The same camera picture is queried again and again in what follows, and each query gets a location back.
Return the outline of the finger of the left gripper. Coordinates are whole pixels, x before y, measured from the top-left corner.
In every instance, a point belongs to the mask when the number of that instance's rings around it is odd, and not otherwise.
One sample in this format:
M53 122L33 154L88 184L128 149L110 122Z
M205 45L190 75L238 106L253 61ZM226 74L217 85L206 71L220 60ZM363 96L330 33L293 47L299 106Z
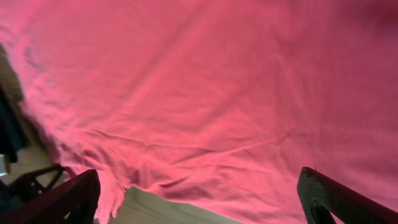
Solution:
M14 182L9 184L9 193L16 195L21 199L34 199L40 194L46 193L55 187L55 184L61 179L65 168L60 164L56 164L43 169L35 170L21 175ZM56 172L55 176L47 185L43 185L38 181L38 177Z

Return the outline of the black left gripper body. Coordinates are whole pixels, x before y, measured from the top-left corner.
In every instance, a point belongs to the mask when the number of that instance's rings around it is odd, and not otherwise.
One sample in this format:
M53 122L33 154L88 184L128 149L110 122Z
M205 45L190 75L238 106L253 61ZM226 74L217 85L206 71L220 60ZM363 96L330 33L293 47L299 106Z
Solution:
M10 185L6 185L1 181L0 212L6 213L23 206L23 204L24 201L17 192Z

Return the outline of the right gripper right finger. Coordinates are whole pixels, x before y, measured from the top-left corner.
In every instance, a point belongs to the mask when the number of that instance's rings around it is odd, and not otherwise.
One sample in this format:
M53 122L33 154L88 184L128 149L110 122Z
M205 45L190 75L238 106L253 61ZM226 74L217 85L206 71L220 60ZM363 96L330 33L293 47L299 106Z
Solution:
M397 212L347 188L322 173L303 167L297 192L305 218L311 224L397 223Z

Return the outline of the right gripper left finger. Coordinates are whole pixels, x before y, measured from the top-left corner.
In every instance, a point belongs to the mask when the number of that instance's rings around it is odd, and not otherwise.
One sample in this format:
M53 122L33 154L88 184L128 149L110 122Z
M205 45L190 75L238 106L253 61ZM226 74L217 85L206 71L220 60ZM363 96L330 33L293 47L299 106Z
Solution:
M97 171L89 169L23 206L1 213L1 224L82 223L92 224L101 193Z

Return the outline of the coral red t-shirt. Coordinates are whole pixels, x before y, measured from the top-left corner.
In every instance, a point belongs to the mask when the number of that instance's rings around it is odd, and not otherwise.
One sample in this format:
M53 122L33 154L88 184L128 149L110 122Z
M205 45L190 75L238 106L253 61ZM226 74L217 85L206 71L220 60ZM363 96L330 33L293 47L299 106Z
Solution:
M244 223L303 223L302 167L397 209L397 2L1 1L51 158Z

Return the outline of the folded navy blue garment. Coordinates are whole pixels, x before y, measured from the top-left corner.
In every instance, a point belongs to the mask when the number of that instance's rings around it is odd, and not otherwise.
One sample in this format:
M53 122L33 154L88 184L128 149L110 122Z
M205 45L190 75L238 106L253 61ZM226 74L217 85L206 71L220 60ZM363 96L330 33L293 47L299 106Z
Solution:
M28 140L1 89L1 154L11 163L18 161L17 153L28 145Z

